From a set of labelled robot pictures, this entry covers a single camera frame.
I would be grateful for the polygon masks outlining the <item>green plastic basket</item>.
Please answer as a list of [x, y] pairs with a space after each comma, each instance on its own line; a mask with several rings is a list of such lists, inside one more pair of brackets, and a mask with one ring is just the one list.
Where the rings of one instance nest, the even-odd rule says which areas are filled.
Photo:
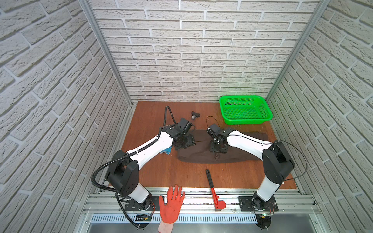
[[227, 125], [262, 124], [273, 118], [265, 99], [257, 95], [222, 96], [219, 104]]

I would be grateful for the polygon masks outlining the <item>red black pipe wrench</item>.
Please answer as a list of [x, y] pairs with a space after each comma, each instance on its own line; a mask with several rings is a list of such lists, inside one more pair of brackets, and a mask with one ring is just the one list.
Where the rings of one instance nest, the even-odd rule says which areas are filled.
[[207, 175], [207, 180], [208, 180], [208, 183], [209, 183], [209, 187], [211, 189], [215, 210], [216, 211], [221, 211], [222, 209], [226, 208], [226, 203], [223, 200], [219, 200], [219, 196], [217, 195], [217, 193], [215, 191], [215, 187], [214, 187], [213, 180], [212, 180], [211, 173], [210, 173], [209, 169], [206, 169], [206, 175]]

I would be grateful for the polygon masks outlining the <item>grey blue work glove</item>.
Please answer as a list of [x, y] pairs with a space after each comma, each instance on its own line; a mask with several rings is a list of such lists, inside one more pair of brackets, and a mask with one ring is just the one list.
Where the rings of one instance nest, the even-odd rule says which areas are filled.
[[172, 151], [172, 147], [169, 147], [169, 148], [167, 148], [167, 149], [161, 151], [160, 153], [165, 153], [165, 154], [167, 154], [167, 155], [170, 155], [170, 154], [171, 154], [171, 151]]

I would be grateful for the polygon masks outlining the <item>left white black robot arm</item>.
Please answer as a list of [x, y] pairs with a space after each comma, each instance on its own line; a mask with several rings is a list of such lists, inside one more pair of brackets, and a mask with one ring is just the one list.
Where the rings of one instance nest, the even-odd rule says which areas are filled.
[[152, 195], [139, 183], [139, 171], [147, 162], [167, 149], [174, 147], [179, 150], [194, 146], [194, 136], [188, 132], [193, 126], [188, 120], [182, 119], [178, 124], [161, 127], [157, 136], [141, 146], [127, 152], [116, 152], [114, 159], [121, 160], [108, 166], [106, 180], [120, 196], [129, 197], [138, 203], [141, 209], [147, 209]]

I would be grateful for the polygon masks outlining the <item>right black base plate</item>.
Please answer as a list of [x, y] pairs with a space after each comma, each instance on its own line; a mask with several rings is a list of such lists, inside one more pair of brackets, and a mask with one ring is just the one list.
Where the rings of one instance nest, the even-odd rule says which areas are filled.
[[242, 212], [278, 212], [279, 208], [274, 196], [268, 201], [263, 201], [259, 197], [239, 196], [239, 205]]

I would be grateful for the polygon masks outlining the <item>aluminium mounting rail frame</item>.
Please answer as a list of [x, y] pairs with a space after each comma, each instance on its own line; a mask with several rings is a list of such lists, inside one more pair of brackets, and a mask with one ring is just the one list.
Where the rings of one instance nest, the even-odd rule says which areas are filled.
[[[125, 200], [123, 207], [128, 214], [124, 215], [117, 203], [116, 197], [108, 192], [90, 194], [83, 207], [83, 212], [75, 233], [87, 233], [93, 224], [130, 224], [139, 215], [150, 215], [151, 220], [144, 224], [158, 224], [158, 197], [167, 195], [165, 187], [150, 187], [153, 206], [141, 211], [134, 200]], [[326, 220], [319, 205], [312, 195], [301, 194], [298, 189], [280, 189], [264, 205], [260, 212], [252, 208], [251, 198], [254, 189], [217, 188], [215, 190], [220, 201], [226, 207], [216, 210], [210, 188], [184, 188], [186, 197], [181, 208], [177, 223], [181, 224], [258, 224], [265, 217], [270, 216], [275, 221], [277, 216], [284, 216], [283, 224], [287, 221], [295, 223], [296, 216], [304, 216], [306, 223], [311, 224], [316, 233], [329, 233]]]

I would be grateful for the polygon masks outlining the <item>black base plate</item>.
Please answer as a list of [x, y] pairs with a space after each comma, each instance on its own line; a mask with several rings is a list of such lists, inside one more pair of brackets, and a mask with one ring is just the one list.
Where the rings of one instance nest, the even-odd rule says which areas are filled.
[[124, 209], [127, 212], [134, 212], [134, 211], [145, 211], [150, 212], [155, 210], [156, 212], [160, 211], [158, 196], [152, 196], [147, 198], [144, 203], [137, 203], [135, 200], [126, 200]]
[[279, 208], [274, 196], [268, 201], [263, 201], [259, 197], [239, 196], [239, 205], [242, 212], [278, 212]]

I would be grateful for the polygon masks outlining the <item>brown trousers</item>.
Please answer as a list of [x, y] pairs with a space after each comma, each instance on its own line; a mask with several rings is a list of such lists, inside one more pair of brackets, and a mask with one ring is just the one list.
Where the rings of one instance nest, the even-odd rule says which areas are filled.
[[255, 155], [228, 144], [218, 145], [206, 130], [193, 133], [195, 145], [177, 151], [177, 159], [195, 164], [227, 164], [243, 161], [259, 161]]

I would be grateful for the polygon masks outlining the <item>small black clamp part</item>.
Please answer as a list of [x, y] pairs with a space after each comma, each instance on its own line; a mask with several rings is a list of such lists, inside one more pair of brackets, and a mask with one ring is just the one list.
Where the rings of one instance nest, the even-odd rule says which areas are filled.
[[192, 111], [192, 112], [191, 112], [191, 119], [192, 119], [192, 120], [195, 120], [196, 118], [199, 118], [200, 115], [201, 115], [201, 114]]

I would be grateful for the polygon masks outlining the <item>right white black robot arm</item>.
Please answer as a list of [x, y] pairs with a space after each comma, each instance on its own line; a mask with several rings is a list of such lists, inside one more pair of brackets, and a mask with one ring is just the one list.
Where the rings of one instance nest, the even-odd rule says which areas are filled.
[[231, 128], [224, 130], [216, 124], [210, 126], [207, 133], [212, 138], [211, 152], [226, 153], [229, 147], [235, 147], [263, 162], [265, 178], [252, 197], [252, 207], [264, 211], [265, 205], [271, 203], [270, 199], [295, 167], [284, 144], [280, 141], [263, 141]]

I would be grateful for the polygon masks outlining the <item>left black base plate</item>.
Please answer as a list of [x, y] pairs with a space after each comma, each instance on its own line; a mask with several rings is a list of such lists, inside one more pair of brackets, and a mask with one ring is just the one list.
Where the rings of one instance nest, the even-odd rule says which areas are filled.
[[152, 196], [147, 198], [144, 203], [137, 203], [135, 200], [126, 200], [124, 209], [127, 212], [134, 212], [134, 211], [145, 211], [150, 212], [155, 210], [156, 212], [160, 211], [158, 196]]

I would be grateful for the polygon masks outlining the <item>red work glove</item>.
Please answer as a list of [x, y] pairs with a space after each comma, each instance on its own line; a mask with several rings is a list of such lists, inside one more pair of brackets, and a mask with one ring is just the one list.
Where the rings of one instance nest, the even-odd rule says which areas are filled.
[[162, 196], [159, 196], [159, 208], [162, 222], [173, 224], [178, 220], [181, 207], [185, 198], [185, 192], [182, 187], [170, 186], [167, 192], [167, 202], [164, 202]]

